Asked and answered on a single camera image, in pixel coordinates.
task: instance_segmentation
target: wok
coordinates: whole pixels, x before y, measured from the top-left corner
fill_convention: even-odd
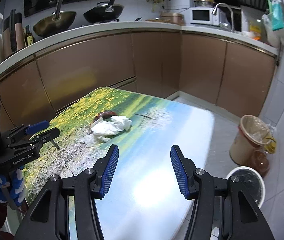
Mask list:
[[[121,4],[114,4],[115,0],[109,2],[100,2],[98,6],[83,14],[89,23],[103,23],[116,20],[120,17],[124,6]]]
[[[47,16],[33,26],[34,32],[40,37],[48,37],[66,31],[74,22],[76,12],[60,11],[63,0],[58,0],[53,15]]]

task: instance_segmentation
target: white tissue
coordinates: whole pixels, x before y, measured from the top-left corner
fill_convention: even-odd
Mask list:
[[[132,121],[126,116],[112,116],[111,122],[104,121],[103,118],[99,118],[91,124],[92,134],[88,134],[80,139],[80,142],[87,147],[94,146],[97,142],[108,142],[110,138],[105,137],[107,135],[117,135],[118,132],[123,130],[129,130]]]

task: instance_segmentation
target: white microwave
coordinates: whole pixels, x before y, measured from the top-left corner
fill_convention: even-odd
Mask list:
[[[218,8],[217,15],[213,15],[211,7],[192,7],[189,8],[191,24],[207,24],[219,26],[219,23],[227,23],[226,14]]]

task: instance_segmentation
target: brown cabinet door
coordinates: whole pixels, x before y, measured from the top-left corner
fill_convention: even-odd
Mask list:
[[[16,126],[50,121],[55,117],[34,61],[2,81],[0,95]]]
[[[181,73],[181,34],[162,33],[162,97],[179,90]]]
[[[137,92],[162,97],[161,33],[133,33]]]
[[[180,90],[215,104],[221,85],[226,41],[182,35]]]
[[[274,58],[255,49],[228,42],[217,105],[232,114],[258,116],[274,72]]]
[[[1,132],[5,132],[10,130],[14,127],[10,117],[8,116],[7,112],[5,111],[3,104],[1,102],[0,105],[0,130]]]
[[[41,57],[37,62],[55,111],[98,87],[134,76],[130,34],[74,44]]]

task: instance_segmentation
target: trash can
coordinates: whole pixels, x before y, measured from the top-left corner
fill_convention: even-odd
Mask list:
[[[245,165],[256,149],[271,143],[271,132],[261,119],[253,115],[242,116],[238,128],[238,134],[230,148],[230,156],[235,163]]]
[[[237,176],[242,181],[259,208],[261,208],[264,203],[266,191],[260,174],[250,167],[241,166],[231,170],[226,176],[226,179],[231,176]]]

